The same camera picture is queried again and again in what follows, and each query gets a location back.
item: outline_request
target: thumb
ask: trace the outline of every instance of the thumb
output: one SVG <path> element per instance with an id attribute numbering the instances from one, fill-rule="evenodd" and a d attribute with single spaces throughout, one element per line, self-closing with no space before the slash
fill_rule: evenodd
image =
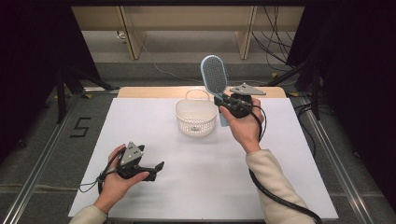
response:
<path id="1" fill-rule="evenodd" d="M 235 119 L 235 117 L 231 114 L 231 112 L 224 106 L 220 106 L 220 112 L 221 114 L 224 116 L 225 119 L 227 119 L 227 121 L 230 122 L 231 119 Z"/>
<path id="2" fill-rule="evenodd" d="M 135 175 L 134 177 L 130 178 L 129 183 L 131 184 L 131 186 L 133 186 L 133 185 L 139 183 L 140 181 L 146 179 L 146 177 L 148 177 L 148 176 L 149 176 L 149 172 L 139 173 L 139 174 Z"/>

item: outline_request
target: sleeve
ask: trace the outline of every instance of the sleeve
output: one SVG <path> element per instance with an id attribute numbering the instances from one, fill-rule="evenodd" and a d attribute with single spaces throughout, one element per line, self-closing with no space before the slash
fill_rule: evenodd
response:
<path id="1" fill-rule="evenodd" d="M 251 152 L 247 154 L 246 160 L 248 168 L 266 189 L 286 201 L 307 207 L 303 199 L 294 191 L 289 180 L 283 175 L 280 164 L 270 150 L 262 149 Z M 267 224 L 315 223 L 313 218 L 276 203 L 259 190 L 258 192 Z"/>
<path id="2" fill-rule="evenodd" d="M 102 224 L 107 215 L 94 205 L 84 207 L 69 222 L 69 224 Z"/>

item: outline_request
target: black cable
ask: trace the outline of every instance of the black cable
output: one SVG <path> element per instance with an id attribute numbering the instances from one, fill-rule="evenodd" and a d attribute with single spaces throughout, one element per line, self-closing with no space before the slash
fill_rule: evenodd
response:
<path id="1" fill-rule="evenodd" d="M 294 109 L 298 109 L 298 108 L 301 108 L 300 109 L 300 111 L 299 111 L 299 113 L 297 114 L 297 120 L 299 121 L 299 123 L 300 123 L 300 125 L 301 125 L 301 127 L 303 127 L 303 129 L 305 130 L 305 132 L 308 134 L 308 136 L 311 138 L 311 141 L 312 141 L 312 157 L 316 157 L 316 155 L 317 155 L 317 144 L 316 144 L 316 142 L 315 142 L 315 139 L 314 139 L 314 137 L 312 136 L 312 134 L 308 131 L 308 129 L 306 128 L 306 126 L 301 122 L 301 120 L 300 120 L 300 116 L 303 114 L 303 113 L 305 113 L 306 111 L 308 111 L 308 110 L 310 110 L 311 109 L 311 104 L 306 104 L 306 105 L 299 105 L 299 106 L 296 106 L 296 107 L 294 107 Z"/>
<path id="2" fill-rule="evenodd" d="M 289 35 L 289 32 L 285 32 L 285 33 L 289 37 L 290 41 L 293 42 L 293 38 L 291 38 L 291 36 Z"/>
<path id="3" fill-rule="evenodd" d="M 267 13 L 266 8 L 265 8 L 265 7 L 263 7 L 263 8 L 264 8 L 265 14 L 266 14 L 266 16 L 267 16 L 267 19 L 268 19 L 268 21 L 270 22 L 271 27 L 273 28 L 273 32 L 271 33 L 271 37 L 270 37 L 270 39 L 272 40 L 273 35 L 274 35 L 274 32 L 275 32 L 275 27 L 274 27 L 274 25 L 272 24 L 272 21 L 271 21 L 269 15 L 268 15 L 268 13 Z M 261 46 L 262 49 L 265 50 L 265 59 L 266 59 L 268 65 L 269 65 L 271 68 L 275 69 L 275 70 L 282 71 L 282 72 L 287 72 L 287 71 L 282 70 L 282 69 L 274 68 L 274 67 L 269 63 L 269 61 L 268 61 L 268 53 L 271 52 L 271 50 L 269 50 L 270 44 L 271 44 L 271 41 L 268 42 L 267 47 L 265 47 L 263 44 L 259 44 L 259 46 Z M 275 57 L 276 59 L 280 60 L 282 63 L 287 64 L 285 60 L 280 59 L 279 57 L 275 56 L 274 53 L 272 53 L 272 54 L 271 54 L 271 53 L 270 53 L 271 56 L 273 56 L 273 57 Z"/>
<path id="4" fill-rule="evenodd" d="M 256 185 L 256 187 L 257 187 L 265 196 L 267 196 L 268 198 L 274 200 L 274 201 L 277 202 L 277 203 L 280 203 L 280 204 L 282 204 L 282 205 L 287 206 L 288 208 L 291 208 L 291 209 L 293 209 L 293 210 L 295 210 L 295 211 L 298 211 L 298 212 L 303 213 L 303 214 L 305 214 L 305 215 L 307 215 L 307 216 L 309 216 L 309 217 L 312 217 L 312 218 L 316 221 L 316 223 L 318 223 L 318 224 L 321 224 L 321 223 L 322 223 L 320 217 L 319 217 L 316 213 L 312 212 L 311 210 L 309 210 L 309 209 L 307 209 L 307 208 L 301 207 L 301 206 L 298 205 L 298 204 L 291 203 L 291 202 L 288 202 L 288 201 L 286 201 L 286 200 L 284 200 L 284 199 L 282 199 L 282 198 L 277 197 L 275 194 L 273 194 L 271 191 L 269 191 L 268 189 L 266 189 L 266 188 L 260 183 L 260 181 L 257 179 L 257 177 L 254 175 L 254 173 L 253 173 L 251 170 L 249 170 L 249 173 L 250 173 L 251 179 L 253 180 L 253 183 Z"/>
<path id="5" fill-rule="evenodd" d="M 95 186 L 95 184 L 97 183 L 97 184 L 98 184 L 99 194 L 100 194 L 100 193 L 102 192 L 102 189 L 103 189 L 103 182 L 105 182 L 106 176 L 109 175 L 109 174 L 113 174 L 113 173 L 116 173 L 116 172 L 117 172 L 117 170 L 108 172 L 108 168 L 110 167 L 111 163 L 113 163 L 113 161 L 114 161 L 122 152 L 125 151 L 125 149 L 126 149 L 126 148 L 121 149 L 120 151 L 118 151 L 118 152 L 116 153 L 116 155 L 113 156 L 113 158 L 111 158 L 111 160 L 107 163 L 107 166 L 106 166 L 105 170 L 103 170 L 103 171 L 101 172 L 101 174 L 99 174 L 99 176 L 96 177 L 96 180 L 95 180 L 95 181 L 93 181 L 93 182 L 91 182 L 91 183 L 89 183 L 89 184 L 81 184 L 81 185 L 79 186 L 79 189 L 78 189 L 78 190 L 79 190 L 80 192 L 82 192 L 82 193 L 88 192 L 88 191 L 89 191 L 90 189 L 92 189 L 93 186 Z M 82 186 L 87 186 L 87 185 L 91 185 L 91 186 L 90 186 L 88 189 L 86 189 L 86 190 L 82 190 L 82 189 L 81 189 Z"/>
<path id="6" fill-rule="evenodd" d="M 280 37 L 279 37 L 279 33 L 278 33 L 278 31 L 277 31 L 277 14 L 278 14 L 278 11 L 279 11 L 279 7 L 274 7 L 274 23 L 272 23 L 272 21 L 271 21 L 271 18 L 270 18 L 270 16 L 268 15 L 268 12 L 267 12 L 267 9 L 264 7 L 264 11 L 265 11 L 265 14 L 266 14 L 266 16 L 267 16 L 267 19 L 268 19 L 268 21 L 270 22 L 270 24 L 271 24 L 271 27 L 272 27 L 272 29 L 273 29 L 273 32 L 271 33 L 271 39 L 272 39 L 272 36 L 273 36 L 273 34 L 275 34 L 276 35 L 276 37 L 277 37 L 277 40 L 278 40 L 278 42 L 281 42 L 282 43 L 282 40 L 280 39 Z M 282 55 L 283 55 L 283 57 L 285 58 L 285 60 L 287 59 L 287 57 L 285 56 L 285 53 L 283 52 L 283 49 L 282 49 L 282 47 L 281 47 L 281 45 L 279 45 L 279 49 L 280 49 L 280 51 L 282 52 Z"/>
<path id="7" fill-rule="evenodd" d="M 282 46 L 287 47 L 287 48 L 291 48 L 291 46 L 289 46 L 289 45 L 287 45 L 287 44 L 280 43 L 280 42 L 277 42 L 277 41 L 275 41 L 275 40 L 270 39 L 267 35 L 265 35 L 265 33 L 264 33 L 263 31 L 262 31 L 262 36 L 264 36 L 268 41 L 271 41 L 271 42 L 273 42 L 274 44 L 278 44 L 278 45 L 282 45 Z"/>
<path id="8" fill-rule="evenodd" d="M 254 33 L 252 33 L 252 35 L 253 35 L 254 39 L 256 40 L 257 44 L 259 45 L 259 47 L 262 48 L 262 49 L 266 52 L 266 54 L 269 54 L 269 55 L 273 56 L 274 58 L 276 58 L 277 60 L 279 60 L 280 62 L 286 64 L 286 61 L 285 61 L 285 60 L 279 58 L 279 57 L 276 56 L 271 50 L 269 50 L 267 47 L 265 47 L 264 44 L 257 38 L 257 36 L 254 35 Z"/>
<path id="9" fill-rule="evenodd" d="M 253 111 L 252 111 L 251 109 L 248 109 L 248 108 L 247 108 L 245 105 L 243 105 L 243 104 L 241 104 L 241 106 L 242 106 L 250 115 L 252 115 L 253 118 L 254 118 L 254 119 L 257 121 L 257 123 L 259 124 L 259 127 L 260 127 L 259 142 L 260 142 L 260 141 L 262 140 L 262 136 L 263 136 L 263 134 L 264 134 L 264 132 L 265 132 L 265 129 L 264 129 L 264 130 L 262 129 L 262 123 L 261 123 L 260 119 L 257 117 L 257 115 L 255 115 L 255 114 L 253 113 Z M 257 105 L 252 105 L 252 107 L 258 107 L 258 108 L 263 112 L 264 120 L 265 120 L 265 128 L 266 128 L 266 126 L 267 126 L 267 123 L 266 123 L 267 118 L 266 118 L 266 115 L 265 115 L 264 110 L 263 110 L 260 106 L 257 106 Z M 287 207 L 290 208 L 290 209 L 293 209 L 293 210 L 295 210 L 295 211 L 297 211 L 297 212 L 300 212 L 300 213 L 303 213 L 303 214 L 305 214 L 305 215 L 308 215 L 308 216 L 312 217 L 312 218 L 313 218 L 317 223 L 319 223 L 319 224 L 322 223 L 320 217 L 319 217 L 317 214 L 315 214 L 314 212 L 312 212 L 311 210 L 309 210 L 309 209 L 307 209 L 307 208 L 301 207 L 301 206 L 298 205 L 298 204 L 291 203 L 291 202 L 288 202 L 288 201 L 286 201 L 286 200 L 284 200 L 284 199 L 282 199 L 282 198 L 279 198 L 278 196 L 276 196 L 275 194 L 273 194 L 272 192 L 270 192 L 268 189 L 266 189 L 266 188 L 260 183 L 260 181 L 257 179 L 257 177 L 254 175 L 254 173 L 253 173 L 250 169 L 249 169 L 249 173 L 250 173 L 250 177 L 251 177 L 253 183 L 256 185 L 256 187 L 257 187 L 264 195 L 266 195 L 268 198 L 274 200 L 276 203 L 280 203 L 280 204 L 282 204 L 282 205 L 287 206 Z"/>

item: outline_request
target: white paper surface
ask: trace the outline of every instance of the white paper surface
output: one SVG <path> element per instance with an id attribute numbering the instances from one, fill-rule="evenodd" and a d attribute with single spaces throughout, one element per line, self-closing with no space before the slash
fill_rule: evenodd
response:
<path id="1" fill-rule="evenodd" d="M 110 211 L 131 220 L 261 220 L 258 192 L 248 174 L 245 151 L 229 127 L 192 138 L 177 127 L 178 99 L 116 98 L 109 109 L 81 184 L 91 183 L 106 167 L 111 151 L 133 141 L 145 145 L 139 163 L 165 161 L 155 182 L 133 186 Z M 285 176 L 309 209 L 323 219 L 338 218 L 289 99 L 261 99 L 267 128 L 261 141 L 279 160 Z M 78 192 L 69 216 L 92 204 L 97 187 Z"/>

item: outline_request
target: clear plastic basket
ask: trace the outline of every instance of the clear plastic basket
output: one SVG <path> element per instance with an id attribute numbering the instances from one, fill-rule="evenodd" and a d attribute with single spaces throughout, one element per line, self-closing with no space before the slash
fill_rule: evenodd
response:
<path id="1" fill-rule="evenodd" d="M 201 89 L 192 89 L 186 92 L 186 97 L 176 103 L 176 116 L 178 128 L 186 135 L 192 137 L 203 137 L 212 133 L 216 127 L 216 116 L 218 107 L 209 100 L 209 94 L 206 100 L 188 99 L 191 91 L 203 91 Z"/>

